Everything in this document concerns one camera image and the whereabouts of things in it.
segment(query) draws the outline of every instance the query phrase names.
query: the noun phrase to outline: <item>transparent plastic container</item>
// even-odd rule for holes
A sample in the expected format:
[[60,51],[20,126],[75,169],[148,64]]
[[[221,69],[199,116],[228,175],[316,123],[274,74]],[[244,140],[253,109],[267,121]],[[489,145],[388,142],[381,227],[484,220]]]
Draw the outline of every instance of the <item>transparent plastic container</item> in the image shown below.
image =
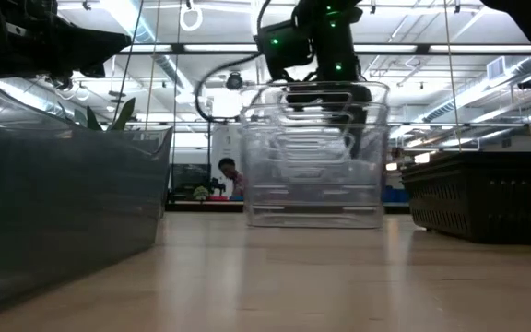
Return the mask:
[[[358,101],[362,87],[372,101]],[[388,87],[300,83],[257,87],[251,93],[256,96],[241,116],[250,225],[381,227]],[[289,102],[296,95],[323,101]]]

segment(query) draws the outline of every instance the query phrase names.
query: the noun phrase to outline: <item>black plastic crate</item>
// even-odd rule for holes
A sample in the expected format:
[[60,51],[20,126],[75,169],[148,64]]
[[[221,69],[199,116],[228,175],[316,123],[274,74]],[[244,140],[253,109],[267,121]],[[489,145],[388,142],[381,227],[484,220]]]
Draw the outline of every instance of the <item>black plastic crate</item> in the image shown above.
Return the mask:
[[467,152],[403,170],[415,224],[476,243],[531,243],[531,152]]

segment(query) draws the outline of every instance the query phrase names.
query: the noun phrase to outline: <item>ceiling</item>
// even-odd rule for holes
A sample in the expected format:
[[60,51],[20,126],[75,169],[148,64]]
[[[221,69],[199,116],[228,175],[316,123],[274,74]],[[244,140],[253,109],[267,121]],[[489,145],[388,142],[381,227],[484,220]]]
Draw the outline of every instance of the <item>ceiling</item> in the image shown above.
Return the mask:
[[[80,27],[121,32],[132,35],[138,14],[140,0],[88,1],[86,11],[81,0],[58,0],[59,14]],[[264,25],[289,19],[294,0],[273,0],[264,16]],[[443,0],[376,0],[376,12],[371,14],[371,1],[362,0],[360,5],[364,16],[352,26],[355,43],[428,43],[441,44],[450,40],[456,44],[529,44],[523,32],[505,13],[488,9],[478,0],[460,0],[460,12],[454,12],[454,0],[449,0],[447,22]],[[147,0],[143,5],[141,21],[151,32],[151,37],[139,41],[144,43],[250,43],[253,42],[252,25],[255,22],[259,0],[195,0],[193,5],[202,12],[202,21],[195,30],[188,31],[180,22],[185,1]],[[197,14],[186,13],[184,23],[191,26]],[[124,93],[127,99],[136,97],[136,111],[139,119],[160,122],[193,121],[199,119],[190,103],[190,87],[194,87],[202,76],[212,68],[246,55],[226,54],[181,54],[164,55],[177,68],[178,80],[186,81],[186,87],[176,88],[174,76],[166,74],[158,62],[149,55],[117,55],[105,64],[104,79],[93,79],[75,74],[76,82],[89,90],[89,97],[82,101],[74,97],[76,105],[90,106],[104,121],[114,116],[113,104],[108,92],[120,90],[125,76]],[[490,55],[360,55],[362,74],[370,81],[379,81],[391,88],[388,103],[391,106],[392,122],[418,121],[419,115],[428,111],[431,105],[447,100],[454,89],[484,76],[487,64],[499,56]],[[292,68],[290,73],[303,77],[315,69],[315,65]],[[205,89],[206,96],[227,98],[222,82],[231,70],[240,71],[245,81],[263,83],[268,74],[263,59],[232,67],[214,75]],[[43,81],[43,88],[50,89]],[[75,91],[64,94],[70,97]],[[82,89],[77,96],[84,95]],[[512,88],[498,88],[484,98],[478,98],[466,105],[468,117],[480,116],[503,104],[513,102],[512,96],[531,92]],[[232,104],[231,112],[240,106]],[[427,132],[412,131],[413,135]]]

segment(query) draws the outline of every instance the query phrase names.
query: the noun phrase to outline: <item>black cable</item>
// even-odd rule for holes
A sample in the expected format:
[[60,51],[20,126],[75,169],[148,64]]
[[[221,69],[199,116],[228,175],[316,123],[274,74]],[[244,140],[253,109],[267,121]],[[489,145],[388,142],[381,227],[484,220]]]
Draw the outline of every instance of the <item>black cable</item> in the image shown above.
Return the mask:
[[[259,10],[259,14],[257,15],[257,29],[261,29],[262,27],[262,20],[264,18],[264,13],[266,12],[266,8],[267,6],[269,5],[269,3],[271,2],[272,0],[265,0],[264,1],[264,4],[262,5],[261,9]],[[216,118],[212,115],[208,115],[204,112],[204,110],[202,110],[202,107],[200,106],[200,92],[202,90],[202,87],[204,86],[204,84],[206,83],[206,81],[211,77],[213,76],[214,74],[216,74],[217,72],[221,71],[221,70],[224,70],[224,69],[227,69],[231,66],[234,66],[234,65],[241,65],[241,64],[244,64],[246,62],[249,62],[249,61],[252,61],[254,59],[257,59],[259,56],[261,56],[261,52],[257,52],[257,53],[254,53],[250,56],[247,56],[241,60],[236,60],[236,61],[231,61],[231,62],[228,62],[224,65],[220,65],[214,69],[212,69],[211,71],[209,71],[206,75],[204,75],[202,77],[202,79],[200,79],[200,81],[198,82],[198,84],[195,86],[195,89],[194,89],[194,104],[195,104],[195,109],[196,111],[198,112],[198,114],[200,115],[200,117],[202,117],[204,120],[210,122],[210,123],[227,123],[227,121],[229,120],[232,120],[232,121],[236,121],[238,118],[239,118],[239,115],[237,116],[230,116],[230,117],[219,117],[219,118]]]
[[138,17],[136,17],[135,32],[133,32],[133,43],[130,45],[130,50],[128,51],[128,58],[126,59],[126,66],[124,67],[124,76],[122,77],[122,86],[120,87],[120,94],[118,95],[118,103],[116,104],[116,111],[114,112],[114,119],[112,120],[112,123],[116,122],[116,116],[118,116],[118,109],[120,108],[120,101],[122,101],[122,95],[124,94],[124,84],[126,84],[126,75],[128,75],[128,66],[130,66],[130,59],[133,57],[133,48],[135,47],[136,33],[138,32],[138,23],[140,23],[140,18],[143,15],[143,4],[145,4],[145,0],[140,0],[140,8],[138,8]]

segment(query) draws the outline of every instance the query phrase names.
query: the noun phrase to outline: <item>man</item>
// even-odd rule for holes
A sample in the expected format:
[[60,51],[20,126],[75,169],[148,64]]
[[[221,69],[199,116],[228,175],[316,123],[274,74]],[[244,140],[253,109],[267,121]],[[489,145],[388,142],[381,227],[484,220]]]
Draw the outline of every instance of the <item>man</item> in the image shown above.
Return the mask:
[[218,162],[218,169],[227,177],[227,179],[232,180],[232,196],[243,196],[243,175],[237,171],[235,160],[231,158],[221,159]]

